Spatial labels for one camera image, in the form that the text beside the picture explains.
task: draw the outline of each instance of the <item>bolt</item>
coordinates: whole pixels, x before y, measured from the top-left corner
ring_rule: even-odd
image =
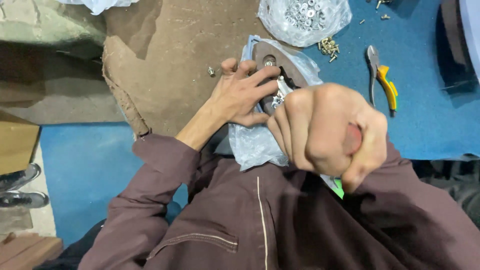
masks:
[[[215,70],[213,70],[213,68],[211,67],[208,67],[208,74],[210,75],[210,77],[215,76]]]

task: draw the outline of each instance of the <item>jacket sleeve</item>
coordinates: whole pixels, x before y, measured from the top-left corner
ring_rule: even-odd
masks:
[[[141,269],[168,229],[167,204],[199,163],[199,153],[173,137],[147,135],[132,149],[145,164],[110,201],[104,227],[80,270]]]
[[[445,191],[418,179],[388,138],[387,143],[385,163],[346,202],[355,202],[367,222],[424,264],[478,269],[479,230]]]

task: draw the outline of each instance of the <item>yellow plier handle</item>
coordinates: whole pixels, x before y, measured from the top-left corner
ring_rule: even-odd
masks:
[[[385,94],[387,96],[390,114],[392,117],[395,117],[397,108],[396,97],[398,96],[398,93],[396,91],[395,85],[387,77],[388,69],[389,68],[387,66],[379,66],[377,70],[377,79],[380,81],[380,84],[382,84],[382,87],[384,88]]]

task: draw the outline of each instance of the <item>clear plastic bag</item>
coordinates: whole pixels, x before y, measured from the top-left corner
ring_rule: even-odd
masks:
[[[243,48],[242,61],[251,59],[252,45],[259,41],[268,42],[284,53],[295,64],[309,85],[323,83],[317,75],[320,69],[312,59],[301,52],[285,48],[274,40],[255,37]],[[268,161],[278,166],[288,165],[288,158],[283,154],[270,130],[263,124],[252,127],[229,124],[228,137],[241,171]]]
[[[348,0],[260,0],[257,16],[275,38],[296,47],[330,37],[352,20]],[[317,19],[324,25],[312,29]]]
[[[64,4],[85,5],[93,15],[99,15],[102,11],[111,7],[128,7],[138,0],[57,0]]]

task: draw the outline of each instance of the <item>blue work surface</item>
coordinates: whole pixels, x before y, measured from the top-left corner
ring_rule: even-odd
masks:
[[[388,131],[400,153],[410,159],[480,156],[480,87],[451,64],[439,13],[441,0],[395,0],[375,10],[376,1],[349,1],[352,22],[334,36],[338,59],[328,63],[317,45],[303,52],[320,67],[324,82],[335,82],[369,98],[370,73],[365,60],[369,45],[379,51],[380,64],[390,67],[397,90],[397,114],[388,117]],[[382,21],[388,14],[391,19]],[[381,85],[375,85],[375,105],[389,115]]]
[[[57,236],[65,246],[107,217],[109,201],[143,162],[132,153],[127,123],[43,125],[40,146]],[[168,205],[169,221],[187,203],[181,186]]]

